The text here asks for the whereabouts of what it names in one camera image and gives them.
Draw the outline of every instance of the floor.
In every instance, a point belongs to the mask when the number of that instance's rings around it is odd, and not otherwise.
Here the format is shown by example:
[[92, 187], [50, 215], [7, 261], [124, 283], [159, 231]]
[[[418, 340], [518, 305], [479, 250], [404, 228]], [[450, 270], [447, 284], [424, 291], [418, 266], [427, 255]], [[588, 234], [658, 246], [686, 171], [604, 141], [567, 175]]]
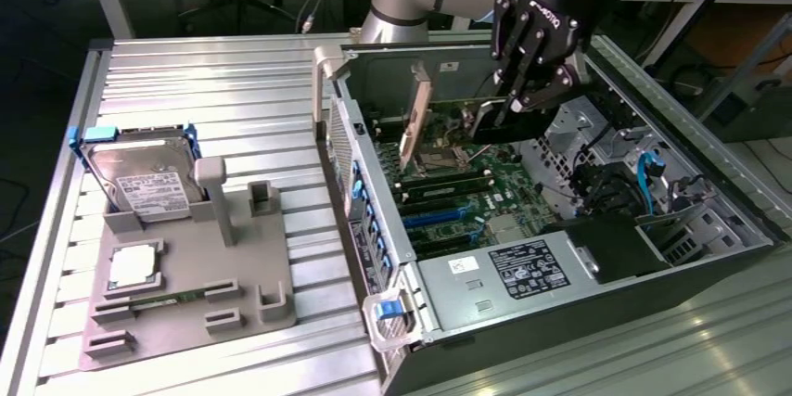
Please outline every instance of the floor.
[[[190, 26], [180, 23], [178, 11], [202, 6], [208, 0], [123, 1], [139, 37], [238, 34], [232, 7], [195, 17]], [[284, 10], [296, 14], [302, 2], [284, 0]], [[647, 37], [651, 40], [654, 27], [663, 23], [663, 19], [648, 19], [639, 14], [636, 6], [623, 4], [603, 23], [606, 33], [631, 54]], [[368, 9], [370, 0], [324, 0], [312, 32], [347, 31], [363, 22]], [[666, 9], [660, 8], [656, 14], [664, 18]], [[435, 15], [430, 25], [435, 30], [447, 29], [451, 18]], [[290, 33], [294, 26], [291, 20], [252, 10], [242, 33]], [[96, 0], [0, 0], [4, 97], [0, 138], [14, 141], [0, 145], [0, 338], [6, 337], [22, 285], [26, 256], [36, 235], [35, 223], [43, 210], [86, 49], [92, 39], [110, 37], [111, 30]], [[698, 55], [683, 48], [670, 65], [674, 67], [696, 58]], [[19, 230], [23, 230], [19, 235], [3, 240]]]

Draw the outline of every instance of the blue tab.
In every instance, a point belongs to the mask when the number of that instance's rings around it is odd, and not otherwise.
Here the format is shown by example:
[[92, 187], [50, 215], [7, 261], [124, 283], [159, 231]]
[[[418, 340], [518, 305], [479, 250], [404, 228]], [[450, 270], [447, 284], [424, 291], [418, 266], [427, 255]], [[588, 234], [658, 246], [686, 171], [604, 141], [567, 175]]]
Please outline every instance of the blue tab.
[[66, 140], [68, 141], [70, 147], [75, 149], [79, 143], [79, 127], [75, 125], [66, 129]]
[[119, 129], [114, 125], [104, 127], [90, 127], [86, 129], [83, 141], [87, 143], [111, 143], [119, 135]]
[[187, 135], [187, 140], [190, 141], [190, 147], [194, 149], [194, 157], [196, 160], [200, 160], [200, 147], [199, 147], [199, 130], [194, 124], [184, 124], [182, 126], [184, 130], [184, 134]]
[[360, 198], [360, 192], [363, 192], [363, 180], [355, 181], [355, 184], [352, 186], [352, 198], [354, 199]]
[[375, 309], [376, 319], [386, 320], [404, 315], [404, 306], [399, 300], [386, 300], [380, 302]]

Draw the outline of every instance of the table leg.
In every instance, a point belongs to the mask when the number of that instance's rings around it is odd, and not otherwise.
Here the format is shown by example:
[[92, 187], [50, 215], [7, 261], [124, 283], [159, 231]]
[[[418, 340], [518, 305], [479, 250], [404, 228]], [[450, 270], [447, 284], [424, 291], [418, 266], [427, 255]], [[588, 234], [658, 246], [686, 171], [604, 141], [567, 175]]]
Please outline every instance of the table leg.
[[130, 18], [122, 5], [122, 0], [99, 0], [99, 4], [104, 10], [108, 25], [111, 25], [112, 37], [115, 39], [132, 39], [135, 33], [132, 32]]
[[451, 29], [455, 32], [464, 32], [471, 28], [471, 20], [462, 18], [460, 16], [455, 16], [455, 21], [451, 23]]
[[680, 34], [682, 27], [684, 27], [684, 24], [688, 23], [688, 20], [691, 20], [691, 18], [694, 17], [694, 14], [696, 13], [696, 10], [702, 5], [702, 2], [703, 0], [695, 0], [690, 4], [684, 4], [684, 6], [682, 7], [678, 16], [668, 24], [668, 28], [666, 29], [666, 32], [663, 33], [663, 36], [658, 41], [658, 44], [655, 45], [652, 51], [646, 57], [643, 63], [644, 67], [647, 65], [652, 65], [660, 58], [663, 51], [666, 51], [666, 48], [668, 48], [668, 46], [671, 45], [671, 41], [674, 41], [674, 38], [678, 37], [678, 34]]

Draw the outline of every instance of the product label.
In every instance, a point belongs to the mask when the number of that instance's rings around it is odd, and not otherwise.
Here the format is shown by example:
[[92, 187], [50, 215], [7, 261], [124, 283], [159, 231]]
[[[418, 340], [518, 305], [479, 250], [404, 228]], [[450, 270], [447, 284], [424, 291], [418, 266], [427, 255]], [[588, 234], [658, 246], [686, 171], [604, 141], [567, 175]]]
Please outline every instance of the product label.
[[490, 255], [514, 299], [570, 286], [570, 279], [544, 241], [494, 250]]
[[124, 197], [139, 215], [186, 211], [190, 203], [176, 172], [116, 178]]
[[479, 269], [479, 262], [475, 257], [463, 257], [462, 259], [450, 260], [448, 267], [454, 274], [462, 274]]
[[440, 64], [440, 73], [447, 71], [458, 71], [459, 70], [459, 62], [443, 62]]

